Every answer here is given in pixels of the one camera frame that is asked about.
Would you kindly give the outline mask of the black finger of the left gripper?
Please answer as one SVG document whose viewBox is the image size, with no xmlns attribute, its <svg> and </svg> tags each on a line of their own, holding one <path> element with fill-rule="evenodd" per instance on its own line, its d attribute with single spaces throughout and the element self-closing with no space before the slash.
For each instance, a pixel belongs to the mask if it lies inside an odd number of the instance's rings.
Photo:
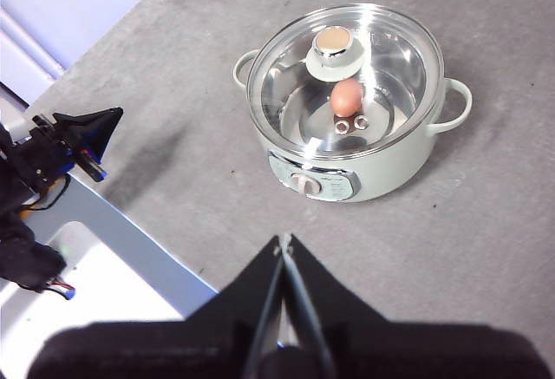
<svg viewBox="0 0 555 379">
<path fill-rule="evenodd" d="M 88 152 L 79 153 L 79 166 L 93 181 L 103 181 L 107 176 L 107 172 Z"/>
<path fill-rule="evenodd" d="M 101 163 L 123 113 L 122 108 L 109 108 L 77 116 L 53 113 L 53 118 L 56 132 L 74 152 L 86 151 L 95 163 Z"/>
</svg>

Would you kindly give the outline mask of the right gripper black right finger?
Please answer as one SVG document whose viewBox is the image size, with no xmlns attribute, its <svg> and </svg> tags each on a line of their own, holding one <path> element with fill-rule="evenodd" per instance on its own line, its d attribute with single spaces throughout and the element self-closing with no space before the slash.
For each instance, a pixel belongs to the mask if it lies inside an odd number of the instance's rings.
<svg viewBox="0 0 555 379">
<path fill-rule="evenodd" d="M 396 322 L 344 287 L 292 234 L 284 236 L 286 303 L 299 344 L 336 378 L 542 378 L 519 333 L 476 323 Z"/>
</svg>

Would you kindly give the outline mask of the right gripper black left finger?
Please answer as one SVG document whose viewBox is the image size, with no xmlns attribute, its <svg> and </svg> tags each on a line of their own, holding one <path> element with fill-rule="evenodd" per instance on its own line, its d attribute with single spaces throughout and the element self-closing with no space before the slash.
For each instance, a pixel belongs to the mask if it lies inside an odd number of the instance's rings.
<svg viewBox="0 0 555 379">
<path fill-rule="evenodd" d="M 183 321 L 92 323 L 52 336 L 30 378 L 252 378 L 277 353 L 283 255 L 274 236 Z"/>
</svg>

